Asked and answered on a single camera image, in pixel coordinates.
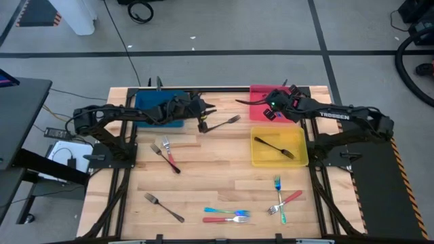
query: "gray floor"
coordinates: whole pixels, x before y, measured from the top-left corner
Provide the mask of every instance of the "gray floor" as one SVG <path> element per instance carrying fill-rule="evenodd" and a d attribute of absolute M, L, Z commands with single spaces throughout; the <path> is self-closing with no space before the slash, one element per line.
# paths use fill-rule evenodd
<path fill-rule="evenodd" d="M 89 0 L 98 20 L 93 35 L 79 37 L 62 20 L 57 27 L 13 27 L 0 53 L 122 52 L 123 47 L 103 2 Z M 309 5 L 303 0 L 167 0 L 151 3 L 155 19 L 138 25 L 126 8 L 108 0 L 108 6 L 126 45 L 132 52 L 234 49 L 319 50 Z M 389 14 L 402 0 L 315 0 L 329 50 L 394 50 L 408 36 L 390 27 Z M 0 2 L 0 30 L 18 1 Z M 406 26 L 398 15 L 394 22 Z M 420 49 L 414 45 L 410 49 Z M 377 106 L 395 121 L 395 137 L 410 183 L 430 237 L 434 237 L 434 165 L 430 150 L 434 133 L 431 107 L 416 99 L 395 71 L 392 56 L 332 56 L 332 68 L 345 104 Z M 280 84 L 329 85 L 321 56 L 164 56 L 133 57 L 142 84 L 159 75 L 164 85 Z M 410 69 L 429 56 L 406 56 Z M 0 58 L 0 68 L 18 77 L 50 79 L 53 88 L 84 96 L 107 97 L 109 87 L 136 86 L 129 60 L 117 58 Z M 430 94 L 430 79 L 417 79 Z M 52 91 L 46 104 L 70 115 L 74 108 L 102 104 Z M 62 127 L 44 110 L 35 125 Z M 32 129 L 24 147 L 44 154 L 53 140 Z M 22 185 L 16 199 L 25 196 Z M 15 204 L 0 226 L 0 243 L 44 243 L 75 236 L 82 201 L 38 198 L 32 208 L 37 222 L 14 224 L 20 204 Z"/>

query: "red handle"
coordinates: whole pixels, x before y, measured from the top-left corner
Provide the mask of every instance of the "red handle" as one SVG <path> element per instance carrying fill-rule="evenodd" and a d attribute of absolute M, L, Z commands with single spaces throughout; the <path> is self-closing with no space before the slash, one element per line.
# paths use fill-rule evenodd
<path fill-rule="evenodd" d="M 175 160 L 174 160 L 172 154 L 171 154 L 171 153 L 168 153 L 167 155 L 169 156 L 169 161 L 170 161 L 170 163 L 171 163 L 172 165 L 176 165 Z"/>
<path fill-rule="evenodd" d="M 202 219 L 204 223 L 226 222 L 226 218 L 205 217 Z"/>
<path fill-rule="evenodd" d="M 298 196 L 300 196 L 303 192 L 301 190 L 297 190 L 294 192 L 294 194 L 290 195 L 287 199 L 285 199 L 283 202 L 284 204 L 289 203 L 290 201 L 296 199 Z"/>

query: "wooden tabletop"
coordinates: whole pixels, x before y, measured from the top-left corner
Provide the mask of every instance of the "wooden tabletop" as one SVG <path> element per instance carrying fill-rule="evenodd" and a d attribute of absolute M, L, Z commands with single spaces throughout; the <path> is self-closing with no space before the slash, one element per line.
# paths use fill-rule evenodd
<path fill-rule="evenodd" d="M 331 102 L 326 86 L 311 86 L 310 90 L 312 98 L 319 102 Z M 107 102 L 124 104 L 126 92 L 127 87 L 111 88 Z M 275 238 L 275 233 L 281 233 L 284 238 L 320 237 L 307 167 L 259 168 L 251 164 L 251 128 L 257 125 L 276 126 L 276 123 L 249 120 L 249 107 L 234 101 L 249 100 L 248 92 L 211 92 L 202 98 L 218 109 L 207 118 L 209 126 L 235 115 L 241 115 L 241 119 L 207 134 L 197 131 L 196 119 L 185 121 L 182 129 L 138 130 L 137 163 L 131 172 L 128 187 L 122 239 L 155 239 L 157 234 L 163 234 L 164 239 L 267 239 Z M 320 133 L 338 132 L 333 119 L 317 118 L 317 124 Z M 106 128 L 117 136 L 120 126 L 121 122 L 116 121 Z M 171 142 L 172 154 L 182 171 L 180 175 L 172 173 L 164 159 L 149 147 L 155 143 L 163 148 L 163 135 L 167 135 Z M 106 207 L 112 173 L 112 169 L 103 169 L 90 180 L 77 236 L 85 234 Z M 358 231 L 364 232 L 349 173 L 335 167 L 329 167 L 328 173 L 334 202 L 347 220 Z M 277 174 L 281 176 L 283 198 L 296 190 L 303 191 L 296 200 L 285 205 L 285 225 L 281 224 L 279 214 L 269 216 L 267 213 L 270 206 L 278 204 L 273 186 L 273 176 Z M 144 198 L 146 192 L 181 215 L 185 222 L 179 223 L 163 208 L 148 202 Z M 203 217 L 230 218 L 232 215 L 205 213 L 204 207 L 246 209 L 251 211 L 252 217 L 246 224 L 205 224 Z M 116 217 L 117 209 L 112 215 L 111 234 L 114 234 Z M 331 233 L 328 211 L 325 211 L 325 218 Z"/>

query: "yellow bin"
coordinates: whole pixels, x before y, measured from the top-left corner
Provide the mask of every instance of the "yellow bin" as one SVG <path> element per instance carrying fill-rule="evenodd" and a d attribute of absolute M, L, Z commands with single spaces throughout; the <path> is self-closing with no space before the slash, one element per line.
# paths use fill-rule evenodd
<path fill-rule="evenodd" d="M 255 167 L 300 167 L 309 162 L 304 130 L 297 126 L 253 127 L 251 132 L 252 165 Z M 291 159 L 280 151 L 254 140 L 259 137 L 279 149 L 286 149 L 294 155 Z"/>

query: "blue handle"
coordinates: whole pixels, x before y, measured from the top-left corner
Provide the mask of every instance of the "blue handle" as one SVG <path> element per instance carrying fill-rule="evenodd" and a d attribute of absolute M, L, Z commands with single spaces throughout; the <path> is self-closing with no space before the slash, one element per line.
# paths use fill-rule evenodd
<path fill-rule="evenodd" d="M 213 209 L 213 208 L 211 208 L 211 207 L 206 207 L 206 208 L 204 208 L 203 209 L 205 212 L 212 212 L 212 213 L 218 213 L 218 212 L 220 212 L 220 210 L 218 210 L 218 209 Z"/>

